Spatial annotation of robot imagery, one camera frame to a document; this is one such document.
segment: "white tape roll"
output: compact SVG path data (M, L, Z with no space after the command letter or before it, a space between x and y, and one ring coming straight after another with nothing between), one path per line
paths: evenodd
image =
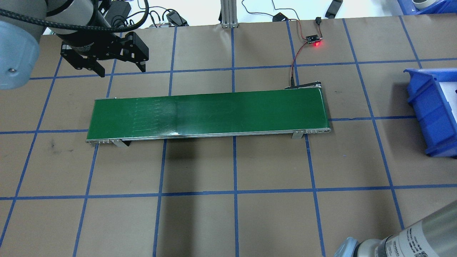
M417 9L421 10L430 5L434 4L438 0L413 0L413 4L416 6Z

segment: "blue tape line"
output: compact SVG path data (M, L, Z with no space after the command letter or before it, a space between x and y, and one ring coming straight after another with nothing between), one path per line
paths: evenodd
M310 66L332 66L332 65L352 65L355 62L340 62L340 63L322 63L322 64L294 64L297 67L310 67Z
M368 191L368 190L390 190L389 186L384 187L327 187L317 188L317 192L340 192L340 191Z
M25 130L25 131L0 131L0 135L8 134L34 134L36 130Z
M30 80L51 80L53 77L36 77L36 78L30 78Z
M367 61L367 62L359 62L359 64L390 64L390 63L413 63L417 62L417 60L393 60L393 61Z
M399 16L399 19L401 22L401 26L403 27L404 33L406 34L406 37L408 39L409 45L411 46L411 50L413 50L414 57L416 57L416 62L419 65L419 68L422 69L422 64L420 63L419 56L417 55L416 49L414 48L413 41L411 41L411 38L409 37L408 30L406 29L406 26L404 25L403 18L401 16Z
M173 67L175 65L175 49L176 49L176 33L178 31L178 27L175 27L175 35L173 37L173 50L171 52L171 67L170 67L170 84L168 86L168 96L171 96L171 87L173 84Z
M199 192L174 192L174 193L161 193L161 196L192 196L192 195L218 195L218 194L234 194L232 190L224 191L199 191Z
M394 186L395 189L423 189L423 188L453 188L457 184L428 184L428 185L404 185ZM310 193L317 192L339 192L339 191L368 191L368 190L390 190L390 186L377 187L322 187L322 188L289 188L289 189L254 189L237 190L237 194L259 194L259 193ZM200 192L176 192L162 193L163 197L192 196L192 195L227 195L234 194L233 190L226 191L200 191ZM50 196L18 196L0 197L0 201L11 200L46 200L46 199L91 199L91 198L138 198L157 197L159 193L133 193L133 194L96 194L96 195L50 195Z
M270 65L270 66L234 67L235 70L255 70L255 69L274 69L274 68L290 68L290 65Z
M401 212L400 212L400 206L399 206L398 201L397 201L397 194L395 193L395 188L393 187L392 177L390 176L390 170L389 170L389 167L388 167L388 164L387 164L386 155L384 153L383 143L381 141L381 137L379 136L379 131L378 131L378 128L377 128L377 125L376 125L376 120L375 120L375 117L374 117L374 114L373 114L373 110L372 110L372 107L371 107L370 98L368 96L367 88L365 87L365 82L363 81L362 73L360 71L360 66L359 66L359 63L357 61L357 56L356 56L356 53L354 51L354 46L352 44L351 36L349 34L349 30L347 28L345 19L343 19L343 25L344 25L344 28L346 30L347 38L349 40L349 45L351 47L352 55L354 56L354 61L356 62L357 72L359 74L360 83L362 85L363 93L364 93L366 101L367 101L368 110L370 111L370 116L372 118L374 132L376 134L376 139L377 139L377 142L378 142L378 145L379 145L379 150L381 151L381 157L383 159L384 168L386 170L386 176L387 176L387 179L389 181L389 186L390 186L390 189L391 189L391 192L392 192L393 202L394 202L395 208L397 210L397 215L398 215L398 218L399 218L400 227L401 227L401 229L404 229L403 218L402 218L402 215L401 215Z
M199 72L199 71L220 71L220 70L231 70L232 68L211 68L211 69L194 69L194 70L174 70L174 73L179 72Z
M86 209L86 206L87 206L87 196L89 195L90 184L92 183L92 175L94 173L94 167L95 167L95 160L97 158L97 152L98 152L98 144L95 146L94 154L92 156L92 163L90 165L90 172L89 172L89 178L87 179L87 186L86 186L85 198L84 198L84 203L83 203L83 209L81 210L80 224L78 225L78 232L76 233L76 240L74 242L73 257L76 257L76 252L78 251L78 245L79 245L80 236L81 236L81 229L83 227L84 214L85 214L85 209Z
M376 120L382 119L415 119L415 115L408 115L408 116L384 116L384 117L374 117Z
M457 187L457 184L394 186L395 189L450 188L450 187Z
M286 25L287 25L287 33L289 34L289 42L290 42L290 48L292 50L292 60L293 60L295 58L295 49L293 48L292 34L290 32L289 21L286 21ZM294 65L294 72L295 72L295 83L296 83L296 85L299 85L300 79L298 77L297 60L295 60L293 62L293 65Z
M59 59L59 61L57 63L57 68L56 68L56 71L54 72L54 78L53 78L53 81L51 82L51 86L49 87L48 94L46 95L46 100L44 102L44 106L43 106L43 109L41 111L41 115L40 115L40 119L38 121L37 129L35 130L35 134L33 136L32 143L30 144L30 149L29 149L29 152L27 154L27 158L26 158L26 161L24 163L24 167L22 169L21 177L19 178L19 183L17 184L15 198L13 199L13 202L11 203L10 211L8 212L8 216L6 217L5 225L3 226L2 234L1 234L1 237L0 237L0 247L3 244L3 239L5 238L6 230L8 229L8 224L10 223L11 215L13 213L13 209L14 209L14 206L16 204L16 198L19 195L19 190L21 189L22 182L24 181L24 176L25 176L25 173L26 173L26 170L27 170L28 162L30 160L30 155L32 155L33 146L35 145L35 141L37 140L38 133L36 131L38 131L40 129L41 122L43 121L44 113L46 112L46 107L48 106L49 98L51 96L51 92L53 90L54 83L56 81L55 77L57 76L57 73L58 73L58 70L60 68L60 64L61 63L62 63L62 57L60 57L60 59Z
M457 58L419 59L421 62L457 61Z
M88 129L61 129L61 130L38 130L37 133L80 133L87 132Z
M234 189L234 213L235 213L235 256L239 257L238 174L237 174L237 160L236 160L236 137L233 137L233 189Z
M256 190L238 190L238 194L253 193L310 193L312 188L291 188L291 189L256 189Z
M313 159L311 158L311 148L309 146L308 134L305 134L305 142L306 142L306 153L308 154L309 175L311 177L311 186L313 187L314 207L316 209L316 220L317 220L317 228L318 228L318 232L319 232L320 249L322 251L322 256L325 257L324 235L322 233L322 225L321 225L321 221L320 221L319 201L317 198L316 181L314 179Z
M97 74L86 74L86 75L68 75L68 76L58 76L56 79L73 79L73 78L87 78L87 77L99 77Z
M160 219L160 207L162 205L162 190L164 186L164 171L165 171L165 155L167 150L167 140L164 140L164 147L162 149L162 165L160 167L160 181L159 181L159 193L157 196L157 212L155 214L155 229L154 229L154 243L153 243L153 250L152 256L157 256L157 240L159 237L159 219Z
M437 59L419 59L420 62L431 62L431 61L455 61L457 58L437 58ZM384 64L384 63L408 63L417 62L417 60L390 60L390 61L366 61L359 62L359 64ZM351 65L356 64L355 62L338 62L338 63L320 63L320 64L297 64L297 67L308 67L308 66L333 66L333 65ZM255 69L273 69L273 68L289 68L290 65L268 65L268 66L250 66L250 67L234 67L235 70L255 70ZM231 70L232 68L214 68L214 69L195 69L195 70L174 70L173 72L200 72L200 71L219 71L219 70ZM124 75L140 75L140 74L160 74L170 73L169 70L158 70L158 71L146 71L146 72L121 72L114 74L106 74L107 76L124 76ZM69 78L84 78L84 77L98 77L98 75L70 75L70 76L58 76L56 79L69 79ZM35 77L30 78L31 80L48 80L53 77Z
M159 70L159 71L145 71L145 72L121 72L121 73L115 73L115 74L113 74L113 76L158 74L158 73L170 73L170 71L169 70Z
M371 117L361 118L330 118L329 121L351 121L351 120L371 120Z
M376 120L382 119L411 119L416 118L414 115L409 116L380 116L374 117ZM330 118L330 121L351 121L351 120L371 120L371 117L356 117L356 118ZM88 129L57 129L57 130L25 130L25 131L0 131L1 134L33 134L33 133L80 133L88 132Z

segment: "black cable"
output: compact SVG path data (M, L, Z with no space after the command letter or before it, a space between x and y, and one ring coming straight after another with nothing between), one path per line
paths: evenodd
M273 0L271 0L271 3L273 4L273 9L275 9L275 11L277 11L277 10L292 10L293 12L295 12L295 15L297 16L297 19L300 20L300 18L298 17L297 12L294 9L292 9L292 8L276 8L275 2Z
M146 9L149 10L149 3L148 0L144 0L144 5L146 6ZM135 30L139 28L141 25L144 24L144 22L147 20L149 12L143 11L144 15L141 18L141 20L133 24L132 26L127 26L124 28L112 28L112 27L96 27L96 26L80 26L80 25L74 25L74 24L65 24L65 23L58 23L58 22L53 22L53 21L45 21L42 19L26 16L20 13L16 13L13 11L8 11L5 9L0 8L0 16L5 16L14 20L18 21L24 21L27 23L43 26L43 27L49 27L49 28L59 28L59 29L67 29L67 30L77 30L77 31L100 31L100 32L111 32L111 33L119 33L119 32L128 32Z
M145 10L146 9L146 7L145 8L141 8L140 1L137 1L137 5L138 5L138 8L140 8L140 10Z
M155 24L155 21L154 21L154 17L152 17L151 12L149 13L149 16L151 16L152 24L154 24L154 27L157 27L157 25Z
M320 24L317 25L317 29L319 30L320 38L324 38L324 37L322 36L322 32L321 32L321 30L320 30Z
M161 6L151 6L150 8L162 8L162 9L164 9L164 10L166 10L166 9L167 9L167 8L165 8L165 7L161 7Z
M159 21L161 21L161 19L160 19L160 15L159 15L159 13L158 13L158 12L156 12L156 11L152 10L152 11L150 11L150 12L149 12L149 14L150 14L150 15L152 15L152 13L153 13L153 12L155 12L155 13L157 14L157 17L159 18Z
M246 8L246 6L244 5L244 0L241 0L241 4L244 6L244 9L245 9L246 12L249 13L249 14L266 14L266 15L269 15L269 16L271 16L271 17L274 17L273 15L268 14L268 13L264 13L264 12L250 12L250 11L248 11L248 8Z

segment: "green belt surface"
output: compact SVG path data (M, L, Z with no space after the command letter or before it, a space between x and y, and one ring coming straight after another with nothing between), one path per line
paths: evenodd
M87 142L329 132L320 87L97 99Z

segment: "silver cylinder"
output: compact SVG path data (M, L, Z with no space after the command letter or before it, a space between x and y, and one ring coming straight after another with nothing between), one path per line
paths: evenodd
M439 257L457 256L457 201L424 218L422 230Z
M371 255L358 257L457 256L457 201L441 208L400 233L379 242Z

